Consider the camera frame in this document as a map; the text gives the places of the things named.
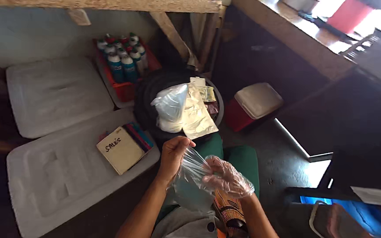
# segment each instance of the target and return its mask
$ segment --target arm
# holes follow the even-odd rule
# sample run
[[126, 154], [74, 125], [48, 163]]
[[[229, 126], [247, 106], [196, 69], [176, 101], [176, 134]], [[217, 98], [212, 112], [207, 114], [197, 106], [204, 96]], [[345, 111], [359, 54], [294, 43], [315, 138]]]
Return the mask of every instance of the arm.
[[223, 190], [232, 198], [239, 199], [251, 238], [278, 238], [261, 204], [254, 194], [254, 186], [232, 164], [217, 156], [207, 159], [210, 174], [202, 181], [211, 187]]
[[189, 138], [178, 136], [162, 146], [161, 165], [154, 181], [128, 216], [117, 233], [117, 238], [149, 238], [166, 198], [166, 189], [177, 171], [188, 146], [195, 146]]
[[239, 200], [251, 238], [278, 238], [254, 193]]

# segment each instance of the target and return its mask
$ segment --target white styrofoam cooler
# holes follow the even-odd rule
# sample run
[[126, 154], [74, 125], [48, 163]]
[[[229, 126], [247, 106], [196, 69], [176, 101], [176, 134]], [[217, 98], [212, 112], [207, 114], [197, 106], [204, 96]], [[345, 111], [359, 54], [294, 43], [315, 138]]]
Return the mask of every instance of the white styrofoam cooler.
[[268, 83], [257, 83], [239, 90], [235, 99], [252, 119], [260, 119], [283, 105], [282, 97]]
[[130, 170], [118, 175], [97, 149], [103, 135], [133, 120], [132, 108], [108, 112], [8, 154], [8, 185], [23, 237], [36, 238], [56, 228], [159, 160], [160, 151], [154, 146]]
[[39, 138], [108, 111], [114, 105], [89, 59], [70, 57], [7, 69], [20, 134]]

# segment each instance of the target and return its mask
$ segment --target orange plastic crate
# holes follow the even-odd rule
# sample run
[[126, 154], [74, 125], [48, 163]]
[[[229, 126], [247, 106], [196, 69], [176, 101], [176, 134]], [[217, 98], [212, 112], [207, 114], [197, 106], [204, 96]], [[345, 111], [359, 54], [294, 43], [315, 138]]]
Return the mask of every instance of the orange plastic crate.
[[[148, 68], [149, 71], [155, 71], [157, 69], [161, 69], [161, 64], [155, 57], [155, 55], [152, 53], [152, 51], [149, 49], [149, 47], [142, 41], [139, 40], [140, 43], [145, 47], [145, 53], [146, 57], [148, 58]], [[93, 43], [97, 45], [97, 40], [93, 39]], [[130, 82], [125, 82], [118, 84], [114, 81], [113, 75], [111, 73], [110, 67], [108, 66], [107, 61], [104, 58], [104, 54], [97, 49], [97, 54], [98, 54], [98, 60], [104, 67], [104, 72], [107, 75], [107, 78], [109, 82], [111, 83], [111, 86], [114, 88], [116, 91], [117, 97], [121, 102], [129, 102], [135, 98], [135, 84], [130, 83]]]

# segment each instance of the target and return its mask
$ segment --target wall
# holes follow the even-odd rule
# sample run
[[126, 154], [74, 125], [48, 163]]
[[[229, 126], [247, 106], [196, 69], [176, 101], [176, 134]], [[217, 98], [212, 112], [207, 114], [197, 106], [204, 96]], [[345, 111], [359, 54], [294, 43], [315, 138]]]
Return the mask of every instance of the wall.
[[77, 26], [64, 9], [0, 7], [0, 66], [93, 55], [92, 38], [133, 31], [148, 41], [158, 29], [144, 12], [88, 9], [86, 12], [90, 26]]
[[289, 106], [330, 83], [314, 66], [234, 5], [226, 10], [221, 32], [223, 41], [213, 82], [225, 101], [246, 86], [266, 82]]

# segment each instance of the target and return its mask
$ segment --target green cloth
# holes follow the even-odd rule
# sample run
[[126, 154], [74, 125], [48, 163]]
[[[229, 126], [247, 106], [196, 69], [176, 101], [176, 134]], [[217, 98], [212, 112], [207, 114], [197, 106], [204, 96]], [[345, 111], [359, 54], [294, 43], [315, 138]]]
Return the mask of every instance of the green cloth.
[[224, 149], [224, 156], [226, 161], [231, 163], [237, 171], [252, 182], [255, 194], [260, 198], [258, 158], [255, 149], [247, 145], [229, 147]]
[[211, 138], [195, 146], [195, 150], [203, 157], [215, 155], [223, 159], [223, 140], [218, 132], [211, 134]]
[[208, 155], [216, 155], [231, 163], [237, 171], [241, 172], [255, 188], [255, 194], [260, 197], [260, 180], [258, 177], [257, 152], [250, 146], [236, 146], [225, 148], [223, 152], [223, 141], [220, 134], [213, 133], [211, 138], [203, 143], [197, 144], [195, 150], [205, 158]]

